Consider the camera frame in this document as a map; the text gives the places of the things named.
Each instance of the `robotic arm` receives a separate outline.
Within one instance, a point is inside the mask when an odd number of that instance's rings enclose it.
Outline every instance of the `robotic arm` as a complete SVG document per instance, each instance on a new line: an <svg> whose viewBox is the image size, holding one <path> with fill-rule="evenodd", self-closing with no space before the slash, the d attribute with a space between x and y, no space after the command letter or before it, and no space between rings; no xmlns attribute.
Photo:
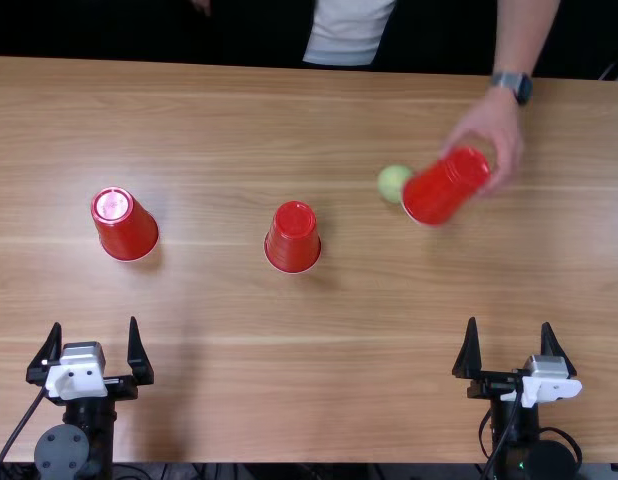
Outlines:
<svg viewBox="0 0 618 480"><path fill-rule="evenodd" d="M138 323L131 317L127 363L131 375L104 377L105 357L98 342L62 346L62 330L54 324L46 342L27 368L28 383L41 387L0 455L0 463L43 396L65 407L64 422L42 435L34 461L42 480L110 480L112 477L115 404L138 398L139 385L153 384Z"/></svg>
<svg viewBox="0 0 618 480"><path fill-rule="evenodd" d="M493 449L481 480L488 478L491 468L498 480L572 480L582 464L582 451L573 438L557 428L540 427L538 404L572 398L582 390L582 384L572 378L576 369L549 323L542 325L540 352L529 357L521 369L483 371L476 320L469 320L452 373L471 380L468 398L491 403L479 430L482 437L482 429L491 418ZM541 440L540 434L545 431L563 436L577 458L561 443Z"/></svg>

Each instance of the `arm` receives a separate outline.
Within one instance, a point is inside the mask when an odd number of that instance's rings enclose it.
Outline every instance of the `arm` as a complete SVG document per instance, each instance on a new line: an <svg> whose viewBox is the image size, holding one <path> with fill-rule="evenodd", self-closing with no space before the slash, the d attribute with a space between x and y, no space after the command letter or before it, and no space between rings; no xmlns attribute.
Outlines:
<svg viewBox="0 0 618 480"><path fill-rule="evenodd" d="M559 4L560 0L498 0L494 72L531 74ZM522 156L522 133L513 93L490 87L451 131L442 155L468 134L476 134L494 145L497 170L485 190L496 190L511 177Z"/></svg>
<svg viewBox="0 0 618 480"><path fill-rule="evenodd" d="M560 0L498 0L494 71L531 75Z"/></svg>

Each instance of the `wrist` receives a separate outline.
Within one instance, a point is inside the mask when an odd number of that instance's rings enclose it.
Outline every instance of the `wrist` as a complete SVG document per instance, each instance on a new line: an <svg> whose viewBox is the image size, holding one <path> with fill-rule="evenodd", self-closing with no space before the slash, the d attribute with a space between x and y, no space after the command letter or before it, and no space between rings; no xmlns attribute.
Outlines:
<svg viewBox="0 0 618 480"><path fill-rule="evenodd" d="M485 98L494 100L498 103L510 104L511 106L518 107L516 95L510 88L501 87L498 85L492 85L487 89Z"/></svg>

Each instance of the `robot mount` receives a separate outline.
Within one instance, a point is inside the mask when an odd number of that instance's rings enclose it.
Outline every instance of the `robot mount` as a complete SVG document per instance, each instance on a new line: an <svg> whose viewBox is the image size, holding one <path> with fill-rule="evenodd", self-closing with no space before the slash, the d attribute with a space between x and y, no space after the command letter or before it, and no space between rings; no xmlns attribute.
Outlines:
<svg viewBox="0 0 618 480"><path fill-rule="evenodd" d="M28 383L65 407L63 425L45 432L34 461L42 480L109 480L112 475L115 403L138 398L139 385L153 384L153 368L131 317L127 363L131 375L104 377L105 357L98 342L68 343L55 323L27 368Z"/></svg>

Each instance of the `white t-shirt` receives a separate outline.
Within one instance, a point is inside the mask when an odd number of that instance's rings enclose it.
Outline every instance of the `white t-shirt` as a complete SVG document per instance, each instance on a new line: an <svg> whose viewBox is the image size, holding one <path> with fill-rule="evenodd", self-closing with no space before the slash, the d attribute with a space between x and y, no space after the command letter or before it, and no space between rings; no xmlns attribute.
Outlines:
<svg viewBox="0 0 618 480"><path fill-rule="evenodd" d="M318 0L304 61L319 65L369 65L376 56L395 2Z"/></svg>

